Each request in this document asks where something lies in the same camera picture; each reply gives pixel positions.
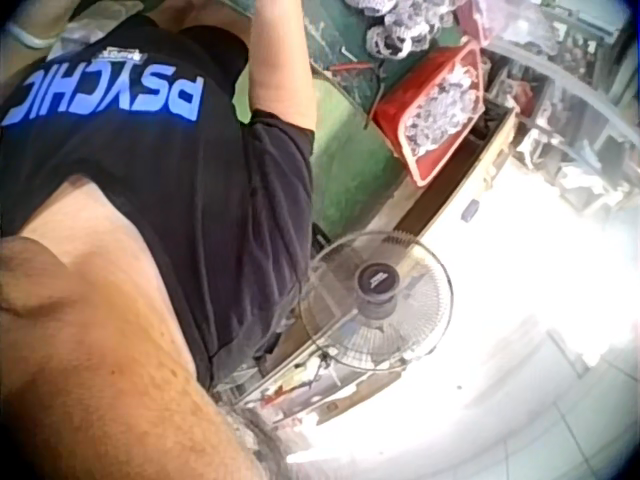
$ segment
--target man's arm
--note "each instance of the man's arm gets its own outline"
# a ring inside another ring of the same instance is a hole
[[[251,108],[315,130],[302,0],[257,0],[249,51]]]
[[[29,460],[49,479],[262,478],[141,311],[95,290],[38,242],[0,243],[2,420]]]

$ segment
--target fan motor housing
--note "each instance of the fan motor housing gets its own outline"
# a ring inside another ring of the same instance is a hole
[[[393,265],[369,263],[356,274],[358,310],[370,320],[384,320],[396,309],[400,274]]]

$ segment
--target metal rod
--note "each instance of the metal rod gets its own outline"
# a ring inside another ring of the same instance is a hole
[[[640,130],[622,118],[618,109],[611,104],[603,93],[596,92],[589,85],[576,79],[573,75],[549,62],[547,59],[527,52],[502,38],[494,38],[485,48],[512,58],[551,77],[558,85],[566,88],[569,92],[582,98],[598,110],[620,133],[640,148]]]

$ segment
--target clear plastic bag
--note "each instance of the clear plastic bag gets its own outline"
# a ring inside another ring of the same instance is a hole
[[[520,45],[535,44],[548,55],[558,53],[558,33],[538,5],[529,0],[470,1],[487,36],[499,35]]]
[[[144,8],[142,2],[103,0],[74,19],[51,49],[48,60],[97,42],[131,15]]]

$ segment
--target sleeve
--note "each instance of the sleeve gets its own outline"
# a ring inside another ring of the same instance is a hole
[[[305,281],[311,258],[309,160],[315,135],[259,110],[245,133],[251,175],[252,249],[262,260],[254,265],[262,263],[270,270],[255,273],[266,280],[262,291],[271,291],[271,298],[263,301],[286,303],[295,294],[294,287]]]

